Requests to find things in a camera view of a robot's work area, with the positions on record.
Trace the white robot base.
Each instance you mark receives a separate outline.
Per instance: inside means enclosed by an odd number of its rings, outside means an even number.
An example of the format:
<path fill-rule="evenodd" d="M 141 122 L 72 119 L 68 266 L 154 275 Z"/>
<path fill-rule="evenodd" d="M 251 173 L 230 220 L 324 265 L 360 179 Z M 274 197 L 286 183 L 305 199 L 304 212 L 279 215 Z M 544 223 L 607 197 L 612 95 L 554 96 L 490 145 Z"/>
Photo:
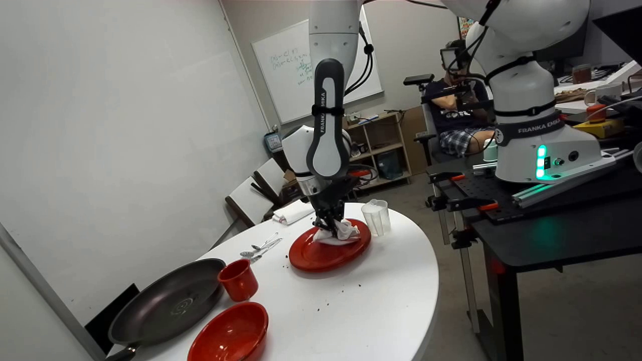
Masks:
<path fill-rule="evenodd" d="M 600 158 L 598 140 L 565 124 L 554 76 L 534 52 L 570 37 L 591 0 L 443 0 L 472 19 L 466 44 L 493 95 L 498 166 L 505 183 L 552 183 Z"/>

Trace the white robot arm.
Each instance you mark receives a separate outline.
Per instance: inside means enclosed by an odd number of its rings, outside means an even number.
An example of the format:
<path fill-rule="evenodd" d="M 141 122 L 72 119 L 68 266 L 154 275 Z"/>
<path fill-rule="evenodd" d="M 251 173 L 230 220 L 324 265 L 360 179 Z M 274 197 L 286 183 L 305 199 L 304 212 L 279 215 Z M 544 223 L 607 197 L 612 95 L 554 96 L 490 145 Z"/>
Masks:
<path fill-rule="evenodd" d="M 313 0 L 309 45 L 313 66 L 313 127 L 284 138 L 288 163 L 316 210 L 325 238 L 347 240 L 346 219 L 350 150 L 343 136 L 346 91 L 353 71 L 363 0 Z"/>

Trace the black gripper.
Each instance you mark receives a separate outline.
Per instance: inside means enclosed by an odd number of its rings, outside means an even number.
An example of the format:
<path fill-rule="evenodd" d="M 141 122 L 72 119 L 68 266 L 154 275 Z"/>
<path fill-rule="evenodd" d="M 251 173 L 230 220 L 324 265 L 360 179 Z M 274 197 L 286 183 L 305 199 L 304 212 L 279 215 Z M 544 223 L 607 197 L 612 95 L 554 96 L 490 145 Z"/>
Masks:
<path fill-rule="evenodd" d="M 351 191 L 351 180 L 347 177 L 340 177 L 327 183 L 320 192 L 311 195 L 311 204 L 317 215 L 316 225 L 321 231 L 343 235 L 343 209 L 346 209 L 350 191 Z"/>

